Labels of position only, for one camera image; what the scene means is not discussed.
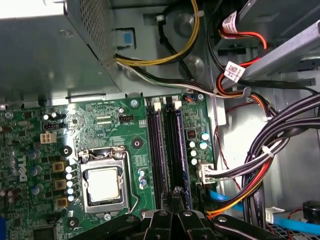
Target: green circuit board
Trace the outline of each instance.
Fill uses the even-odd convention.
[[[190,192],[192,196],[197,195],[197,184],[200,183],[197,176],[197,165],[192,164],[192,159],[196,159],[199,162],[214,162],[212,141],[211,141],[211,125],[210,119],[208,118],[208,110],[206,101],[184,101],[182,105],[183,123],[185,129],[186,137],[186,147],[187,152],[190,153],[191,150],[195,150],[196,157],[188,155],[188,170],[190,177]],[[190,132],[195,132],[195,136],[189,135]],[[202,135],[208,134],[209,139],[203,140]],[[194,142],[195,147],[190,148],[189,143]],[[200,147],[200,144],[207,144],[205,149]],[[192,198],[193,209],[198,209],[198,199],[196,197]]]
[[[55,188],[56,181],[63,181],[66,177],[65,167],[79,165],[77,154],[83,149],[124,146],[131,168],[129,184],[138,196],[132,214],[142,218],[143,212],[155,209],[145,100],[135,98],[136,106],[132,106],[132,100],[80,102],[0,112],[0,126],[3,127],[3,134],[0,134],[0,187],[2,191],[21,188],[18,197],[11,201],[8,194],[0,197],[7,239],[37,240],[42,239],[38,235],[48,235],[52,238],[47,237],[47,240],[65,240],[106,222],[104,216],[84,212],[81,188],[74,201],[68,201],[65,189]],[[199,148],[201,134],[210,133],[206,102],[182,101],[182,112],[185,131],[195,131],[192,141],[196,143],[196,158],[212,162],[210,140],[206,149]],[[52,113],[59,113],[61,119],[44,119],[45,115],[51,116]],[[53,143],[41,143],[42,140]],[[66,154],[66,146],[72,149],[71,154]],[[191,159],[188,156],[193,194],[199,180]],[[147,182],[143,188],[140,170],[145,172]],[[107,187],[105,182],[101,183],[102,191]],[[129,194],[130,206],[135,205],[135,201]],[[127,212],[128,209],[123,209],[115,215]],[[78,220],[76,227],[70,226],[70,218]]]

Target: blue capacitor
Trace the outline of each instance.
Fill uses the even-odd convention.
[[[38,170],[37,170],[37,168],[35,166],[33,166],[33,167],[30,168],[29,173],[30,173],[30,175],[32,177],[34,177],[34,176],[37,176]]]
[[[30,159],[30,160],[34,160],[34,159],[36,159],[36,152],[34,151],[34,150],[30,150],[29,152],[28,152],[28,158]]]
[[[33,186],[31,188],[32,195],[38,195],[40,193],[40,188],[38,186]]]

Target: cpu socket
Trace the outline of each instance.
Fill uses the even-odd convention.
[[[113,213],[129,208],[127,158],[123,146],[78,153],[85,213]]]

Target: motherboard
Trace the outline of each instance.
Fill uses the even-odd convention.
[[[167,191],[197,209],[197,166],[214,161],[206,101],[183,94],[4,110],[0,154],[0,240],[143,218]]]

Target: black ram slot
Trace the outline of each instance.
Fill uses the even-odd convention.
[[[162,193],[162,179],[161,170],[159,167],[158,159],[158,146],[157,146],[157,133],[156,133],[156,113],[154,106],[150,99],[146,100],[146,115],[147,115],[147,127],[148,127],[148,137],[151,153],[151,168],[152,168],[152,179],[153,179],[153,189],[155,198],[155,208],[161,208],[161,193]]]
[[[178,120],[176,117],[174,105],[172,103],[167,104],[165,107],[164,125],[166,152],[170,171],[170,188],[171,190],[173,190],[176,186],[184,188],[184,173],[181,163],[181,156],[179,153],[181,143],[178,132]]]

